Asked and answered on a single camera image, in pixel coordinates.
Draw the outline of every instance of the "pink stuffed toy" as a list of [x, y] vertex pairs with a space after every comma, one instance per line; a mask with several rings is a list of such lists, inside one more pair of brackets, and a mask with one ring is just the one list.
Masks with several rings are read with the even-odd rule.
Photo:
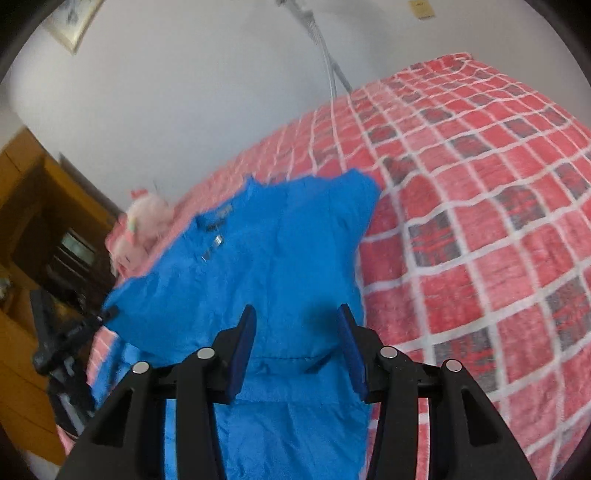
[[121, 215], [105, 239], [111, 254], [113, 275], [123, 278], [148, 258], [156, 242], [166, 234], [173, 222], [174, 210], [168, 203], [147, 190], [131, 192], [134, 202], [126, 215]]
[[145, 189], [134, 190], [131, 197], [134, 202], [127, 210], [127, 229], [135, 235], [138, 245], [151, 250], [170, 229], [174, 210], [162, 197]]
[[128, 278], [148, 258], [148, 251], [137, 244], [129, 230], [114, 241], [109, 252], [113, 274], [123, 278]]

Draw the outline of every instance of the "wooden furniture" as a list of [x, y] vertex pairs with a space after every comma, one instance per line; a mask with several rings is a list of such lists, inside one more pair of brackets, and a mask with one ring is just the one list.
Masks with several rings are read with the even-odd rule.
[[[58, 300], [64, 300], [57, 302], [59, 310], [71, 316], [71, 302], [59, 293], [76, 291], [85, 282], [108, 291], [114, 279], [109, 279], [104, 240], [114, 220], [28, 129], [0, 153], [0, 278], [9, 277], [14, 285], [0, 302], [0, 423], [15, 446], [58, 465], [64, 451], [45, 394], [47, 380], [31, 365], [37, 341], [29, 293], [53, 285]], [[73, 254], [62, 258], [67, 233], [93, 250], [92, 264]], [[74, 287], [60, 290], [62, 284]]]

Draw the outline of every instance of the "red checkered blanket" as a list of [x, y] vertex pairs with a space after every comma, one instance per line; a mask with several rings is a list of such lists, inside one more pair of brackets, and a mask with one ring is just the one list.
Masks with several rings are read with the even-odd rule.
[[[360, 169], [382, 189], [359, 247], [368, 326], [416, 360], [461, 360], [547, 479], [591, 421], [590, 138], [469, 54], [417, 63], [304, 115], [197, 185], [143, 271], [245, 174], [274, 182]], [[109, 344], [105, 330], [91, 378]], [[421, 479], [427, 415], [422, 405]]]

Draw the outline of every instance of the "blue shirt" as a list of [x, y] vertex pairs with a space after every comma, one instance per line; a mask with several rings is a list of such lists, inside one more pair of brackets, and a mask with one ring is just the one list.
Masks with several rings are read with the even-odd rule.
[[[119, 307], [109, 328], [121, 340], [95, 383], [98, 400], [114, 371], [121, 378], [140, 359], [180, 362], [252, 304], [257, 332], [243, 389], [231, 406], [216, 406], [228, 479], [356, 479], [368, 409], [351, 389], [335, 318], [348, 303], [363, 319], [355, 250], [378, 197], [356, 170], [271, 186], [250, 179], [195, 217], [145, 277], [107, 299]], [[165, 435], [171, 479], [174, 402]]]

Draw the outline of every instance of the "white wall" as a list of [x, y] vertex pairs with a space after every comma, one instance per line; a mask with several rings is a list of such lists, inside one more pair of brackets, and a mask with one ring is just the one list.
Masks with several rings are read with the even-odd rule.
[[0, 85], [0, 151], [22, 128], [21, 119], [8, 105], [5, 88]]
[[[591, 125], [591, 87], [524, 0], [309, 0], [354, 86], [446, 53], [529, 83]], [[321, 58], [272, 0], [106, 0], [74, 57], [43, 29], [17, 58], [11, 104], [126, 207], [155, 181], [171, 200], [240, 150], [328, 99]]]

